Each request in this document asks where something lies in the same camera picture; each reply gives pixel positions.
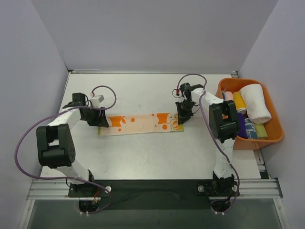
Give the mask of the white towel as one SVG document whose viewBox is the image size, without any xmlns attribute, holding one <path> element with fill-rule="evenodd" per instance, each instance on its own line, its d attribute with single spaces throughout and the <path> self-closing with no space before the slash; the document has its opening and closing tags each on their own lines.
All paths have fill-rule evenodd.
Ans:
<svg viewBox="0 0 305 229">
<path fill-rule="evenodd" d="M 247 115 L 251 122 L 264 124 L 272 119 L 266 107 L 263 88 L 260 84 L 249 84 L 240 89 Z"/>
</svg>

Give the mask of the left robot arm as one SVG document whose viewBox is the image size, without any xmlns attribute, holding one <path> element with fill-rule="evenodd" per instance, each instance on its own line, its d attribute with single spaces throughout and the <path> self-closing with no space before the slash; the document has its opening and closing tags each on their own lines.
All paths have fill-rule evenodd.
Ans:
<svg viewBox="0 0 305 229">
<path fill-rule="evenodd" d="M 73 93 L 72 101 L 66 104 L 63 114 L 46 126 L 36 129 L 38 160 L 41 166 L 55 169 L 66 177 L 72 177 L 70 188 L 89 197 L 96 192 L 96 184 L 90 170 L 76 160 L 76 149 L 71 130 L 78 121 L 89 126 L 109 127 L 103 95 L 92 95 L 90 100 L 83 93 Z"/>
</svg>

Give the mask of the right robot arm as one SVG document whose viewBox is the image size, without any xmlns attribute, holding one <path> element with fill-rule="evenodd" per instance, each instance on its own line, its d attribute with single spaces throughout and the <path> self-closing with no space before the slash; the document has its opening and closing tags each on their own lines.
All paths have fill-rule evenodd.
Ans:
<svg viewBox="0 0 305 229">
<path fill-rule="evenodd" d="M 238 194 L 239 176 L 232 168 L 233 146 L 240 129 L 238 113 L 233 100 L 223 100 L 205 91 L 201 84 L 183 83 L 178 94 L 183 101 L 177 102 L 178 124 L 182 125 L 193 116 L 193 107 L 199 106 L 208 131 L 216 145 L 216 163 L 213 179 L 203 185 L 212 196 Z"/>
</svg>

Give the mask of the orange cloth pile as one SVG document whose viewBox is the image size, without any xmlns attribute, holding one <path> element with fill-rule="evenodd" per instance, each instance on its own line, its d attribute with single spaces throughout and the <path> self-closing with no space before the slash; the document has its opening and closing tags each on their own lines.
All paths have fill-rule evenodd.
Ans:
<svg viewBox="0 0 305 229">
<path fill-rule="evenodd" d="M 99 137 L 184 131 L 176 113 L 119 115 L 106 119 L 109 127 L 99 127 Z"/>
</svg>

